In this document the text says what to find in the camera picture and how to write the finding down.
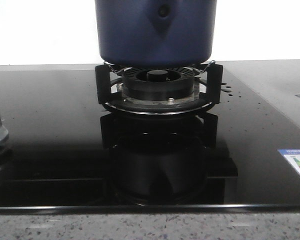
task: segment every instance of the blue pot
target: blue pot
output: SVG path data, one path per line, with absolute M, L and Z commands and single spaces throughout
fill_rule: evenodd
M 128 67 L 184 67 L 212 51 L 217 0 L 95 0 L 101 57 Z

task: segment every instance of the screw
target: screw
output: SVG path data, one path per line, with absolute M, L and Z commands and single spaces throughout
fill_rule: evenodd
M 172 98 L 172 97 L 170 97 L 170 98 L 168 99 L 168 103 L 169 103 L 169 104 L 174 104 L 174 103 L 175 103 L 175 99 Z
M 122 83 L 122 82 L 120 82 L 120 83 L 118 83 L 118 84 L 116 85 L 116 87 L 117 87 L 118 90 L 122 90 L 122 86 L 123 86 L 123 83 Z

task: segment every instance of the gas stove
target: gas stove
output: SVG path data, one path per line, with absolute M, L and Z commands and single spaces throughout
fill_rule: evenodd
M 110 73 L 118 78 L 111 80 Z M 99 104 L 110 111 L 141 115 L 211 109 L 220 102 L 222 75 L 223 66 L 215 61 L 175 68 L 124 67 L 107 62 L 95 67 Z
M 136 114 L 103 101 L 95 70 L 80 68 L 0 71 L 0 214 L 300 210 L 300 176 L 278 152 L 300 149 L 300 129 L 227 69 L 210 107 Z M 135 100 L 123 78 L 194 71 L 130 68 L 116 80 L 97 69 L 108 97 L 163 108 L 187 97 Z

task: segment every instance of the granite countertop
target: granite countertop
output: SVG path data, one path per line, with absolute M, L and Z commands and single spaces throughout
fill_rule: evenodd
M 0 240 L 300 240 L 300 213 L 0 215 Z

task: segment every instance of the black glass cooktop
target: black glass cooktop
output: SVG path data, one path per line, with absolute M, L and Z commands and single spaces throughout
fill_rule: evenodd
M 0 71 L 0 213 L 300 210 L 300 129 L 231 75 L 208 112 L 97 102 L 94 70 Z

